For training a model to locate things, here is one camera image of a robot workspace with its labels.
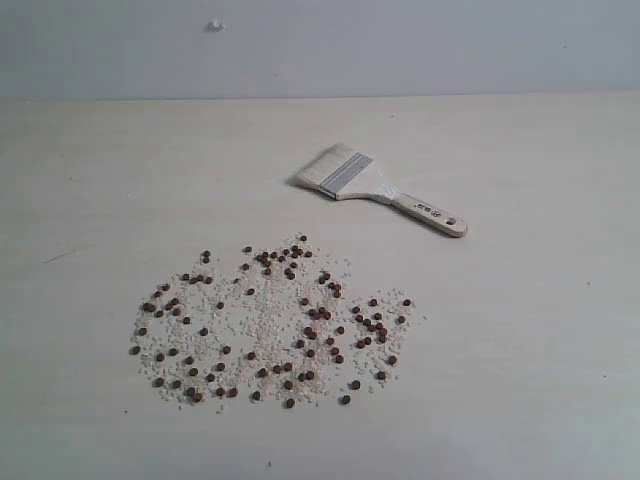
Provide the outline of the pile of rice and pellets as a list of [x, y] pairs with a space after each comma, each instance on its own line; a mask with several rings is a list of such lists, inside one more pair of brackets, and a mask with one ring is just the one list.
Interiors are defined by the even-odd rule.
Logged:
[[246, 245], [232, 262], [204, 250], [141, 300], [127, 353], [162, 400], [182, 407], [351, 405], [397, 379], [416, 307], [397, 288], [357, 294], [351, 276], [348, 259], [304, 234]]

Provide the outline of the wooden paint brush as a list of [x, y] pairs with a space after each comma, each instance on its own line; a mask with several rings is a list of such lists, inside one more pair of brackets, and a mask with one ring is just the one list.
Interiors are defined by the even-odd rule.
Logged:
[[452, 238], [462, 238], [468, 232], [468, 225], [461, 217], [402, 193], [375, 160], [343, 143], [323, 151], [294, 178], [298, 185], [336, 201], [371, 200], [393, 207]]

